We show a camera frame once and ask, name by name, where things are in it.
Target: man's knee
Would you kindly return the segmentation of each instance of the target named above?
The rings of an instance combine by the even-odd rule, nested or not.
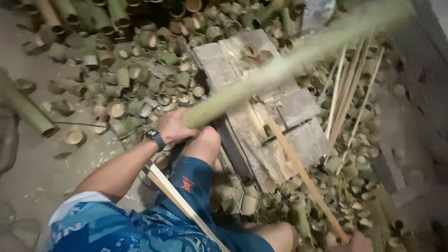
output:
[[[204,127],[201,130],[201,133],[199,134],[198,139],[204,139],[207,142],[213,142],[213,143],[217,143],[217,144],[221,143],[221,136],[211,126]]]

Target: man's hand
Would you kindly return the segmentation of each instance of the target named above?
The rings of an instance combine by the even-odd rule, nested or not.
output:
[[[325,252],[373,252],[372,241],[358,231],[347,245],[338,244],[336,236],[332,233],[328,233],[325,243]]]
[[[196,136],[199,131],[183,126],[182,114],[186,108],[168,112],[159,118],[157,131],[160,132],[165,144],[177,143],[187,137]]]

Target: man's leg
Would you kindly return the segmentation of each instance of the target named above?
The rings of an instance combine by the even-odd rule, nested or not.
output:
[[[182,155],[198,158],[213,166],[221,146],[221,137],[210,126],[201,130],[199,135],[190,141],[182,151]]]
[[[287,222],[266,225],[246,223],[244,227],[265,239],[275,252],[293,252],[298,246],[298,233]]]

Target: long bamboo tube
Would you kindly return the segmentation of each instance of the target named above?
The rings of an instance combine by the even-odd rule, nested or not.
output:
[[[108,10],[116,26],[126,28],[131,25],[131,20],[125,12],[126,5],[121,0],[108,0]]]
[[[100,29],[104,34],[111,35],[115,29],[112,26],[112,22],[106,10],[96,6],[92,0],[88,1],[91,11],[93,14],[93,18],[95,19],[96,27]]]
[[[363,11],[355,11],[333,22],[327,32],[316,34],[313,43],[293,50],[288,57],[275,58],[261,69],[252,70],[245,81],[187,110],[183,115],[185,125],[190,128],[202,127],[226,110],[246,101],[262,87],[270,85],[274,88],[289,74],[299,74],[297,65],[311,65],[328,53],[336,53],[346,42],[365,36],[376,26],[388,28],[392,23],[404,22],[413,14],[412,6],[406,0],[381,1],[364,7]]]
[[[65,30],[62,28],[59,18],[57,17],[55,10],[53,10],[53,7],[50,5],[50,2],[48,0],[36,0],[36,3],[45,22],[51,27],[52,32],[55,34],[63,34]]]
[[[50,137],[59,130],[27,96],[15,88],[5,69],[0,69],[0,87],[8,104],[31,123],[41,136]]]
[[[75,26],[79,24],[79,16],[70,0],[53,0],[53,4],[57,7],[59,14],[67,20],[69,25]]]

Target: man's right hand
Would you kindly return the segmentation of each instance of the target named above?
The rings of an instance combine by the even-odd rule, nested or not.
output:
[[[328,233],[325,242],[325,252],[373,252],[372,241],[359,231],[355,232],[347,245],[337,243],[336,236],[332,233]]]

